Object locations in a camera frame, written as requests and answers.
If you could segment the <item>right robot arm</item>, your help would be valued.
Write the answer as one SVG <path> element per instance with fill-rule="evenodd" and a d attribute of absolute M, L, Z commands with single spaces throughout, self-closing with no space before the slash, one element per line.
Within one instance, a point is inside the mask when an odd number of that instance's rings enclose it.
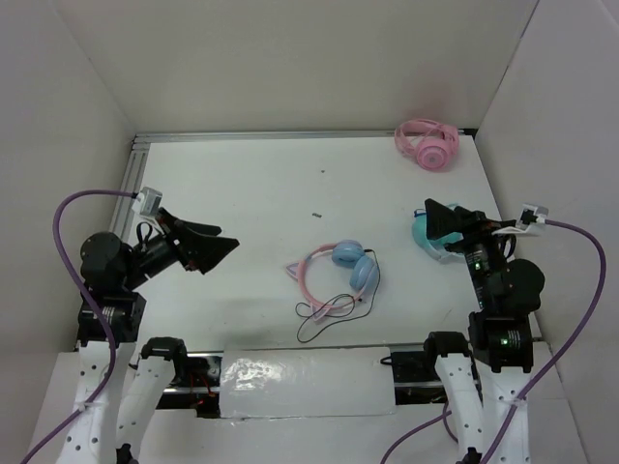
<path fill-rule="evenodd" d="M 462 463 L 524 463 L 528 460 L 526 401 L 518 395 L 534 365 L 529 315 L 541 306 L 545 276 L 525 259 L 507 257 L 516 236 L 543 231 L 547 210 L 526 205 L 520 218 L 499 221 L 480 211 L 425 202 L 431 241 L 458 233 L 445 250 L 463 257 L 477 310 L 468 333 L 433 332 L 422 367 L 440 379 L 451 409 Z"/>

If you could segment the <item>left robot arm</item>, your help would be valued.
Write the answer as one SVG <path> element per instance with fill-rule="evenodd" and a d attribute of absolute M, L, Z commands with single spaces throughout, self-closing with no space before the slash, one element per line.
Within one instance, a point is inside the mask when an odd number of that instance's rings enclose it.
<path fill-rule="evenodd" d="M 165 208 L 145 213 L 130 246 L 112 232 L 91 235 L 72 270 L 78 313 L 78 385 L 70 415 L 23 457 L 28 463 L 60 432 L 60 463 L 136 463 L 163 391 L 190 377 L 185 342 L 137 344 L 145 299 L 137 289 L 174 264 L 203 275 L 239 246 L 216 225 L 182 220 Z"/>

